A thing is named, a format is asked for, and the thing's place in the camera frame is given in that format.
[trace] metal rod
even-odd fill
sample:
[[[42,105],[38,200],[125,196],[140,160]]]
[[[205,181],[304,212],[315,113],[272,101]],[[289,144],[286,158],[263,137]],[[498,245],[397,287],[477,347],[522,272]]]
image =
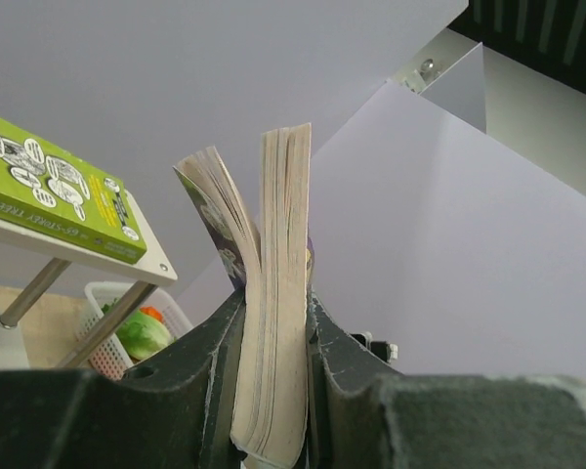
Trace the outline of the metal rod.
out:
[[[115,306],[94,325],[85,338],[57,365],[58,368],[75,368],[87,360],[91,354],[115,332],[117,327],[135,311],[156,289],[156,285],[136,281],[124,293]]]
[[[0,315],[0,323],[3,327],[7,329],[16,327],[23,315],[28,312],[30,307],[50,288],[50,285],[69,267],[69,264],[71,262],[64,261],[63,259],[55,258],[50,261],[32,282],[21,291],[5,312]]]
[[[527,2],[529,0],[519,0],[519,16],[517,18],[517,42],[525,40],[525,25],[527,23]]]
[[[579,36],[584,29],[584,22],[586,21],[586,0],[579,0],[575,7],[575,16],[573,17],[573,23],[571,24],[570,31],[568,32],[568,38],[566,39],[566,49],[563,62],[565,65],[571,65],[575,58],[575,50],[579,43]]]
[[[554,27],[557,7],[558,0],[547,0],[540,29],[540,39],[538,40],[538,51],[542,54],[547,54],[547,50],[549,49],[549,39],[551,38],[551,30]]]

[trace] lettuce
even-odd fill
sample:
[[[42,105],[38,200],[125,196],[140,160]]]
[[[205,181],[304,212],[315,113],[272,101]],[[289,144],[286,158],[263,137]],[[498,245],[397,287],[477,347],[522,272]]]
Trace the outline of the lettuce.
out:
[[[136,360],[148,359],[174,341],[163,323],[139,310],[130,315],[115,334],[128,355]]]

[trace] white basket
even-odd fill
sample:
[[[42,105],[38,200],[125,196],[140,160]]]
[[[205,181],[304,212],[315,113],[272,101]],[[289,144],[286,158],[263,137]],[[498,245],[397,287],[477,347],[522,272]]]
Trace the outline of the white basket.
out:
[[[83,308],[80,321],[76,326],[78,340],[82,339],[104,315],[102,306],[120,298],[131,286],[132,283],[114,281],[95,281],[85,286],[87,305]],[[152,306],[160,312],[163,323],[175,339],[179,339],[193,329],[183,310],[167,292],[160,288],[154,290],[145,300],[144,306]],[[111,379],[120,379],[124,372],[133,366],[133,361],[128,357],[115,334],[98,347],[89,361],[93,368]]]

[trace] book spine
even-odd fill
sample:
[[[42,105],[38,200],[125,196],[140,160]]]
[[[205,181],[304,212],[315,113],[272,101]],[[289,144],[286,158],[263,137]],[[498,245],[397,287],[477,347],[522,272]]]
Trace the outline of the book spine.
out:
[[[48,214],[2,193],[0,219],[129,264],[135,264],[140,257],[140,253],[130,244],[99,234],[93,229],[69,223],[57,215]]]

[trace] white board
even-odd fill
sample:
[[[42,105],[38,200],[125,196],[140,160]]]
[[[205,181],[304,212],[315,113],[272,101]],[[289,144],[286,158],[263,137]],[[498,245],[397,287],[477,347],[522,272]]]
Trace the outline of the white board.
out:
[[[124,179],[176,268],[179,293],[214,250],[171,165],[217,145],[256,208],[262,132],[311,121],[319,148],[466,6],[0,2],[0,115]],[[43,264],[0,248],[0,263],[17,266],[0,277],[25,283],[34,262]],[[63,281],[81,277],[74,268]]]
[[[421,96],[486,133],[485,91],[480,43],[433,81]]]
[[[183,291],[176,303],[191,324],[207,320],[232,295],[234,289],[219,256]]]
[[[397,84],[315,156],[314,286],[406,373],[586,379],[586,197]]]

